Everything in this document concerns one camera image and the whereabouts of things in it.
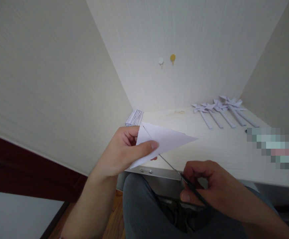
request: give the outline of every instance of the red door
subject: red door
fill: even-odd
[[[0,139],[0,192],[76,202],[87,177]]]

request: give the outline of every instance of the left hand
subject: left hand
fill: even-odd
[[[150,140],[136,146],[139,126],[120,127],[98,160],[94,172],[103,177],[115,176],[156,150],[159,144]]]

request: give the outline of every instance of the white desk surface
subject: white desk surface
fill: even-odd
[[[260,127],[269,127],[252,112],[244,111],[244,113]],[[289,187],[289,170],[276,169],[276,164],[271,163],[269,157],[261,156],[261,150],[256,149],[253,143],[247,142],[245,129],[252,126],[248,124],[242,127],[230,112],[227,111],[225,114],[236,125],[235,129],[228,125],[220,113],[217,113],[216,117],[224,126],[223,129],[220,129],[211,116],[205,113],[213,126],[210,130],[200,113],[193,113],[193,108],[145,112],[142,121],[198,138],[194,142],[163,154],[177,170],[183,171],[187,161],[213,160],[237,179]],[[144,163],[143,166],[171,169],[160,157],[156,161]]]

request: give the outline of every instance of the leg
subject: leg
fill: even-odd
[[[246,188],[252,193],[254,193],[259,199],[261,199],[277,213],[271,202],[267,200],[263,195],[261,195],[254,189],[251,189],[249,187]],[[191,235],[194,235],[196,238],[204,238],[206,236],[210,238],[247,238],[244,228],[239,221],[227,217],[220,212],[217,212],[214,215],[213,219],[207,226],[205,226],[201,230],[191,233]]]
[[[185,233],[174,227],[147,181],[139,174],[127,176],[123,210],[126,238],[183,238]]]

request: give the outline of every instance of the hand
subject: hand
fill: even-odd
[[[139,126],[121,127],[112,137],[104,153],[98,160],[94,172],[99,176],[115,176],[130,165],[156,150],[156,141],[147,141],[136,146]]]
[[[243,184],[213,161],[189,161],[184,176],[196,185],[196,190],[215,209],[223,214],[246,223],[259,223],[267,214],[275,214],[262,200],[250,192]],[[208,188],[198,183],[203,177],[208,180]],[[183,202],[203,205],[185,183],[180,194]]]

